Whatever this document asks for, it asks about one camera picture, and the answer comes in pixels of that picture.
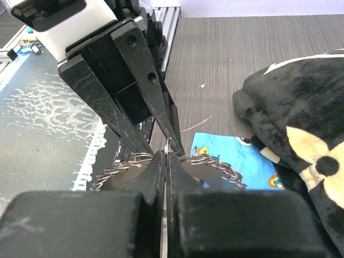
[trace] yellow flower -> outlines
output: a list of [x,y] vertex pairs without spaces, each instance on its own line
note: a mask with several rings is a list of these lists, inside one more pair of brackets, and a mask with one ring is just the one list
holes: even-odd
[[344,142],[329,150],[323,140],[307,131],[287,126],[286,134],[296,155],[310,164],[300,173],[308,191],[324,181],[327,196],[344,209]]

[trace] chain link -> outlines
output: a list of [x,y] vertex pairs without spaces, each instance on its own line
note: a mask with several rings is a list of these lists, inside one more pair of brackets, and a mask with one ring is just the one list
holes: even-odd
[[[97,181],[92,184],[92,191],[100,191],[106,181],[117,173],[129,170],[131,167],[148,166],[153,158],[152,154],[134,153],[130,155],[125,162],[117,162],[113,167],[105,169],[104,172],[97,176]],[[222,178],[230,183],[235,184],[234,188],[244,190],[247,185],[242,182],[242,175],[226,162],[220,161],[220,156],[214,157],[208,154],[186,154],[180,156],[180,162],[189,162],[191,165],[212,166],[222,170],[226,176]]]

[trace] screw hole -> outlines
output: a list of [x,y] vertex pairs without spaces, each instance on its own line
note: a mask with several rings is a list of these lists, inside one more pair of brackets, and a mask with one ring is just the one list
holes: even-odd
[[151,84],[157,84],[157,77],[156,77],[155,73],[148,74],[148,81]]
[[134,44],[136,41],[136,38],[133,35],[130,35],[129,37],[127,37],[127,44],[132,45]]

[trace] white wall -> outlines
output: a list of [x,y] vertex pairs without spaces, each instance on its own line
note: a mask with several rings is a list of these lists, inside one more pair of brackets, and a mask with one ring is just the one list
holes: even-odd
[[182,17],[330,15],[344,0],[152,0],[154,7],[181,6]]

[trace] plush fabric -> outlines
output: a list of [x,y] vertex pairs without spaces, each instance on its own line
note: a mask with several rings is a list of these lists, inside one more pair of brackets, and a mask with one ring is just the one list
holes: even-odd
[[[304,181],[342,256],[343,101],[343,50],[272,64],[252,74],[233,95],[236,113],[251,122],[257,138],[274,154],[271,160],[279,163],[280,158],[290,174],[294,170]],[[263,155],[269,157],[269,151]]]

